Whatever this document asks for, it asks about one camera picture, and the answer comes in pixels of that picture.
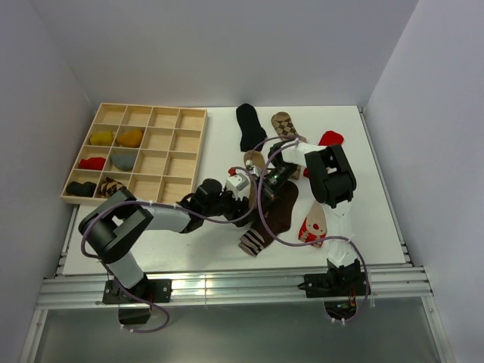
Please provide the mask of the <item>dark brown striped sock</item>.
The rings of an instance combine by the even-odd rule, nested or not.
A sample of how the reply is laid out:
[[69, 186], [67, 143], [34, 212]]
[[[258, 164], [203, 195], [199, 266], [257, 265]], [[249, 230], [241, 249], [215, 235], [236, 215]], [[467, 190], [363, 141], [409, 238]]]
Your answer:
[[[279, 192], [271, 209], [264, 214], [267, 226], [275, 235], [290, 229], [293, 206], [299, 196], [298, 187], [291, 181], [287, 181]], [[273, 241], [274, 238], [265, 230], [263, 223], [258, 218], [240, 237], [238, 247], [247, 255], [256, 257]]]

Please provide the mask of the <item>tan ribbed sock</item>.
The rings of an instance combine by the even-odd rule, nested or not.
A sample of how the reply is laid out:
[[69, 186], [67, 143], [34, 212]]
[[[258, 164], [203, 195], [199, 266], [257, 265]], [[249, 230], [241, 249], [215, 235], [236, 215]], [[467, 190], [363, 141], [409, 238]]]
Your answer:
[[[244, 154], [244, 162], [246, 160], [263, 160], [265, 163], [264, 156], [259, 152], [259, 151], [254, 151], [254, 150], [249, 150]], [[250, 175], [250, 196], [248, 199], [248, 207], [253, 208], [254, 210], [257, 210], [257, 185], [258, 185], [258, 180], [259, 178], [254, 178], [252, 175]]]

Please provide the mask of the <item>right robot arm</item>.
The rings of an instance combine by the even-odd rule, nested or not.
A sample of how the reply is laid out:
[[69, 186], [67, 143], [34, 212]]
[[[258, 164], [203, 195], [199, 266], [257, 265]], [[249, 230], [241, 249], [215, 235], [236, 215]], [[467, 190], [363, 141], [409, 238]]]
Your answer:
[[309, 184], [315, 199], [299, 229], [301, 245], [321, 248], [329, 268], [338, 268], [327, 276], [331, 292], [342, 295], [353, 285], [346, 269], [360, 269], [363, 258], [351, 242], [349, 211], [356, 189], [356, 179], [342, 147], [316, 146], [303, 141], [280, 141], [271, 146], [268, 162], [275, 169], [259, 178], [258, 210], [266, 210], [270, 197], [285, 197], [281, 188], [301, 166], [308, 170]]

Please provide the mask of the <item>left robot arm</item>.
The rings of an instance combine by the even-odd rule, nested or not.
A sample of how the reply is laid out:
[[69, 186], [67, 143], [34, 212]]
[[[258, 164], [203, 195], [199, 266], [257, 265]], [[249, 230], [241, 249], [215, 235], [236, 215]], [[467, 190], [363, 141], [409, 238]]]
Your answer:
[[250, 219], [250, 189], [256, 184], [242, 175], [230, 176], [225, 186], [208, 178], [173, 205], [138, 199], [125, 188], [117, 191], [79, 223], [84, 256], [98, 259], [120, 284], [130, 302], [146, 296], [147, 277], [131, 248], [146, 230], [188, 234], [205, 221], [243, 225]]

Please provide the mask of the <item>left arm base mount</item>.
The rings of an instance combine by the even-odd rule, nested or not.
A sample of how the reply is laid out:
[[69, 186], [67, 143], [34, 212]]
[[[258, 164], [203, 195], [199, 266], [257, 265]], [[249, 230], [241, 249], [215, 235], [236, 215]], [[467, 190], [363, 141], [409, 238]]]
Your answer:
[[169, 303], [172, 293], [170, 279], [142, 279], [128, 289], [117, 279], [109, 280], [104, 286], [101, 303], [119, 306], [118, 320], [125, 326], [141, 326], [148, 323], [155, 312], [165, 312], [160, 303]]

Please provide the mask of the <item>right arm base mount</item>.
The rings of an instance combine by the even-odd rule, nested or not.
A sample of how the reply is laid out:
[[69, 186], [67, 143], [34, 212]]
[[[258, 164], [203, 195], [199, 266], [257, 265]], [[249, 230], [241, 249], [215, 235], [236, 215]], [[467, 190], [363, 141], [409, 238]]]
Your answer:
[[332, 323], [344, 325], [354, 319], [368, 302], [371, 287], [358, 268], [330, 268], [321, 274], [306, 274], [297, 288], [306, 298], [324, 298], [324, 310]]

